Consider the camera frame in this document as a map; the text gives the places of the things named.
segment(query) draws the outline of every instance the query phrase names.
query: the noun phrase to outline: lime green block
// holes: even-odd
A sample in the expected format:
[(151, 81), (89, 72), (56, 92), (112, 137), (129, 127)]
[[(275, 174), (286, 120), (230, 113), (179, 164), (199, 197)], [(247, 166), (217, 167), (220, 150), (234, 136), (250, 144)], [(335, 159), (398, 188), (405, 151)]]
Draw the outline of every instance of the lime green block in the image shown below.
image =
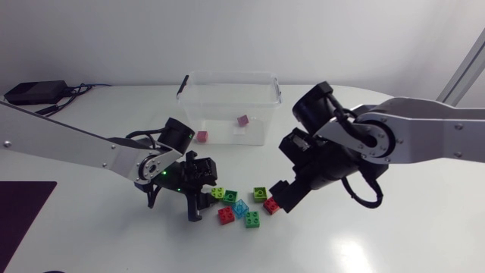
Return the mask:
[(259, 213), (247, 212), (246, 213), (246, 228), (259, 228)]
[(212, 188), (211, 195), (213, 197), (215, 197), (216, 199), (219, 199), (219, 200), (223, 199), (224, 198), (224, 188), (223, 187)]
[(232, 190), (226, 190), (222, 202), (226, 205), (232, 205), (236, 202), (237, 192)]
[(255, 202), (264, 202), (268, 196), (266, 195), (266, 188), (265, 187), (256, 187), (255, 188)]

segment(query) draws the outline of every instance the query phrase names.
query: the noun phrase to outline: pink cube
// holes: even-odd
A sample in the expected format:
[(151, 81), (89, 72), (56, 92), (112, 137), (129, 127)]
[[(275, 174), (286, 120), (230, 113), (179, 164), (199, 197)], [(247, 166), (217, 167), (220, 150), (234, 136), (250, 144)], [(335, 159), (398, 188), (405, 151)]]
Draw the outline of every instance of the pink cube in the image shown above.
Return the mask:
[(237, 123), (239, 123), (240, 127), (244, 127), (249, 123), (249, 119), (247, 115), (243, 115), (242, 117), (237, 118)]
[(197, 132), (197, 141), (200, 142), (200, 143), (205, 143), (207, 142), (207, 138), (208, 138), (208, 133), (207, 131), (199, 131)]

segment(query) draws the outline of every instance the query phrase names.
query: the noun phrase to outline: clear plastic box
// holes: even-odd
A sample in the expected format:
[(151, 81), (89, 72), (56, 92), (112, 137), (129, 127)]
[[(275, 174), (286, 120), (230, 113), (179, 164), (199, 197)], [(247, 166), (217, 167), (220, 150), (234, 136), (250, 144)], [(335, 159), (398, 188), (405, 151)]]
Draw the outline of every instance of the clear plastic box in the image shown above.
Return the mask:
[[(190, 127), (207, 131), (207, 144), (264, 145), (281, 92), (269, 72), (194, 71), (177, 94)], [(237, 118), (249, 123), (240, 126)]]

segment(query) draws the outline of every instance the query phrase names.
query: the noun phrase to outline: black mat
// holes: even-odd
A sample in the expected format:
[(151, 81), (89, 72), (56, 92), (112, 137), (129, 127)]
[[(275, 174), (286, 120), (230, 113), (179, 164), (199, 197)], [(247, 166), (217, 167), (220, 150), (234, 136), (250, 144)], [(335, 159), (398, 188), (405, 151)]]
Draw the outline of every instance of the black mat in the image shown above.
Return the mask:
[(0, 272), (17, 250), (57, 182), (0, 181)]

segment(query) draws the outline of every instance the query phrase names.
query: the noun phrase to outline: toy brick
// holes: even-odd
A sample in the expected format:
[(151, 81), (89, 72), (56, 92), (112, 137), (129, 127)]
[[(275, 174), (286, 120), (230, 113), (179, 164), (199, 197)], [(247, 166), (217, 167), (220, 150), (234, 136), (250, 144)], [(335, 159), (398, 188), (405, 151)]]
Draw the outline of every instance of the toy brick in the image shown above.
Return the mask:
[(212, 188), (211, 195), (215, 199), (219, 199), (219, 200), (223, 199), (224, 198), (224, 188), (223, 187)]
[(249, 207), (242, 199), (239, 199), (231, 207), (233, 208), (234, 215), (236, 215), (236, 218), (238, 219), (243, 217), (249, 211)]
[(234, 213), (230, 207), (219, 209), (217, 212), (219, 214), (219, 220), (221, 220), (222, 225), (234, 221)]
[(239, 124), (240, 127), (244, 127), (248, 125), (249, 119), (247, 115), (243, 115), (242, 117), (237, 118), (237, 123)]
[(259, 213), (247, 212), (246, 213), (246, 228), (259, 228)]
[(200, 143), (206, 143), (208, 138), (208, 132), (207, 131), (199, 131), (197, 132), (197, 141)]
[(274, 201), (273, 197), (264, 201), (263, 206), (271, 215), (273, 215), (275, 212), (277, 212), (280, 209), (278, 204), (276, 204), (276, 202)]
[(226, 190), (226, 193), (224, 194), (224, 198), (222, 199), (222, 202), (226, 205), (232, 205), (236, 202), (237, 199), (237, 192), (233, 190)]
[(256, 187), (255, 188), (255, 202), (264, 202), (268, 196), (266, 195), (266, 188), (265, 187)]

